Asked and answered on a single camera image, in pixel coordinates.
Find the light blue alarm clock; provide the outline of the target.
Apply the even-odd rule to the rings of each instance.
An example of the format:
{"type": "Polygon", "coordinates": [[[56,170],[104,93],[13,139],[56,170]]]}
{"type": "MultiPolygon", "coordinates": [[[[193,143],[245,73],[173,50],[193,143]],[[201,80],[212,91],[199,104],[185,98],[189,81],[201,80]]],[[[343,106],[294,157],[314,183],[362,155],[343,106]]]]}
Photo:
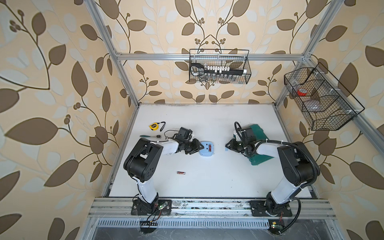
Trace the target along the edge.
{"type": "Polygon", "coordinates": [[[214,144],[212,142],[209,142],[209,141],[203,141],[201,143],[202,143],[202,145],[204,145],[204,149],[201,149],[199,151],[200,156],[203,156],[203,157],[211,157],[211,156],[213,156],[213,154],[214,154],[214,144]],[[209,144],[211,144],[212,147],[213,147],[212,152],[209,152],[209,144]]]}

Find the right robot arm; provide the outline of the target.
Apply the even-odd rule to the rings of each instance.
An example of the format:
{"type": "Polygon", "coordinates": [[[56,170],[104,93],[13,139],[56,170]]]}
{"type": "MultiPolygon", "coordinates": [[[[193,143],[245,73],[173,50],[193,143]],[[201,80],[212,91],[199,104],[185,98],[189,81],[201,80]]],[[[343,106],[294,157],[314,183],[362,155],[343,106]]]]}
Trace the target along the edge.
{"type": "Polygon", "coordinates": [[[320,175],[320,167],[302,142],[289,143],[276,140],[259,140],[245,144],[236,139],[230,140],[226,148],[245,157],[265,155],[278,158],[284,177],[278,186],[267,194],[261,209],[275,216],[304,188],[312,185],[320,175]]]}

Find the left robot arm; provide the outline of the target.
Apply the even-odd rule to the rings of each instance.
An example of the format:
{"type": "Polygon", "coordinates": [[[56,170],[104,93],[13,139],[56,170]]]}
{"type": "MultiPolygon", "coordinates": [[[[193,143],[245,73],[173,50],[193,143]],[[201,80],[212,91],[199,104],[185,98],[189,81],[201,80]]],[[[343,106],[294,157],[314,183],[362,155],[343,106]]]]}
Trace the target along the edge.
{"type": "Polygon", "coordinates": [[[136,181],[139,199],[144,204],[153,204],[158,199],[152,177],[156,171],[161,156],[173,155],[184,151],[187,155],[195,154],[205,147],[197,139],[180,141],[168,139],[151,141],[140,138],[124,162],[124,170],[130,178],[136,181]]]}

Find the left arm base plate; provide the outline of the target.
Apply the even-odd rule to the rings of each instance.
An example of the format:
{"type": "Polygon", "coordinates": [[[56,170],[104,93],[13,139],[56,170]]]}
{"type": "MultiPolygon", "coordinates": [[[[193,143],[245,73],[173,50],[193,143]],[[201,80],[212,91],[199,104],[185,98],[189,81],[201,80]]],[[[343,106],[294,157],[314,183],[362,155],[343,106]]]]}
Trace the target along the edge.
{"type": "Polygon", "coordinates": [[[157,211],[162,212],[162,216],[169,216],[172,211],[172,200],[154,200],[151,204],[148,204],[141,199],[133,200],[133,206],[131,210],[132,216],[149,216],[155,214],[157,211]]]}

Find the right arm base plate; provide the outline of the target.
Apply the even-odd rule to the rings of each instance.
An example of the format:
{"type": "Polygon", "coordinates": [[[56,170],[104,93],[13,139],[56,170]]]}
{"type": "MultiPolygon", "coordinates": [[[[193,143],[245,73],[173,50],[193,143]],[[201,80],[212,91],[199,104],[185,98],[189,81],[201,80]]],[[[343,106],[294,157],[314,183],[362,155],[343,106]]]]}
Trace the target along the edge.
{"type": "Polygon", "coordinates": [[[293,213],[288,203],[278,205],[274,202],[254,200],[250,201],[253,217],[292,217],[293,213]]]}

